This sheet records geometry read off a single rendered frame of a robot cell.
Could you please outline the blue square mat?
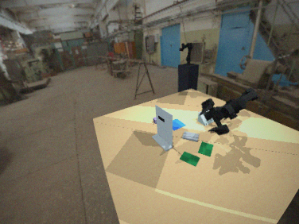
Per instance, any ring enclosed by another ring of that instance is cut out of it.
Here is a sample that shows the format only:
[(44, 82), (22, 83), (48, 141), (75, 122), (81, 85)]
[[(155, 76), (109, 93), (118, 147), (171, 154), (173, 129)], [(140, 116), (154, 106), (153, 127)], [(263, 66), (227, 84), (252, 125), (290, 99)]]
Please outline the blue square mat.
[(178, 120), (178, 119), (173, 120), (173, 130), (174, 131), (179, 128), (182, 128), (184, 126), (185, 126), (185, 124), (183, 122), (181, 122), (180, 120)]

